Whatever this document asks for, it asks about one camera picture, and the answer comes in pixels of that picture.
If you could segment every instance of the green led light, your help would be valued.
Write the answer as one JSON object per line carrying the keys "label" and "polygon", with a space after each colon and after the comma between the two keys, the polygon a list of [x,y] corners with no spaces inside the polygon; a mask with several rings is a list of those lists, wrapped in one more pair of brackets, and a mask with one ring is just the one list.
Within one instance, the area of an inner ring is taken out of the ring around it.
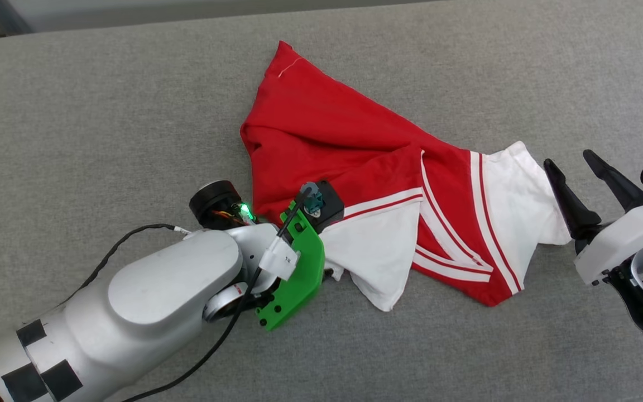
{"label": "green led light", "polygon": [[255,216],[253,216],[252,212],[249,210],[249,207],[247,204],[240,204],[239,210],[242,211],[243,213],[247,214],[247,216],[250,217],[250,219],[254,219]]}

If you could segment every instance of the t-shirt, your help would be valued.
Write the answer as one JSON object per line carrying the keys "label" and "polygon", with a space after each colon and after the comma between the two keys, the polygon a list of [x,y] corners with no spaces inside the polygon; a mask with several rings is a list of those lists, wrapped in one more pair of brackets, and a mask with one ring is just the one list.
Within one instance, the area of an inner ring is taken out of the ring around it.
{"label": "t-shirt", "polygon": [[522,142],[463,150],[326,76],[281,42],[241,129],[253,210],[276,219],[307,181],[327,179],[344,219],[320,234],[326,267],[347,270],[389,311],[409,270],[486,305],[523,289],[536,245],[569,233]]}

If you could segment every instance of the black tape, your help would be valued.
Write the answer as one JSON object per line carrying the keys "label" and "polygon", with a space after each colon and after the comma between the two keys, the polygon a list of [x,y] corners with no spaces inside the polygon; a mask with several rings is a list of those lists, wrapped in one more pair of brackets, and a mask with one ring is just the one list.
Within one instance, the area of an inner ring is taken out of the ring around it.
{"label": "black tape", "polygon": [[44,326],[41,325],[41,320],[36,320],[17,330],[16,336],[18,336],[18,341],[21,342],[21,345],[26,348],[26,346],[31,345],[39,339],[46,338],[46,331],[44,331]]}
{"label": "black tape", "polygon": [[48,392],[33,363],[4,374],[2,380],[13,402],[32,402]]}
{"label": "black tape", "polygon": [[71,368],[69,361],[61,361],[56,366],[41,373],[41,378],[49,387],[56,401],[64,400],[67,396],[76,392],[77,389],[84,386]]}

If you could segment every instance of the white sleeve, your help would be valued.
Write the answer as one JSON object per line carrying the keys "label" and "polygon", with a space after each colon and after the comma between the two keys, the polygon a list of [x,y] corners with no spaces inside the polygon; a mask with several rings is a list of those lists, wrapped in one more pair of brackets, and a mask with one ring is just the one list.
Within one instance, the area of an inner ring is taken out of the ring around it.
{"label": "white sleeve", "polygon": [[354,216],[322,232],[327,267],[348,270],[373,305],[391,311],[406,287],[416,250],[421,198]]}
{"label": "white sleeve", "polygon": [[482,169],[490,224],[521,281],[536,245],[566,244],[569,232],[545,172],[525,144],[484,155]]}

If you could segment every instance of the white cable clip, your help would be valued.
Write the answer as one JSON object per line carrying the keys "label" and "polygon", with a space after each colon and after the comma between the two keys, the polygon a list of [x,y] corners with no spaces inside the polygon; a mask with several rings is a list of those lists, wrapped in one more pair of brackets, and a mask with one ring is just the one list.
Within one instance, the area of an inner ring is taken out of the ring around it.
{"label": "white cable clip", "polygon": [[175,231],[175,232],[181,232],[181,233],[182,233],[182,234],[184,234],[184,235],[189,235],[190,233],[192,233],[191,231],[188,231],[188,229],[183,229],[182,227],[179,227],[179,226],[176,226],[176,227],[173,229],[173,231]]}
{"label": "white cable clip", "polygon": [[298,252],[291,249],[281,237],[275,237],[260,259],[260,268],[289,280],[298,260]]}

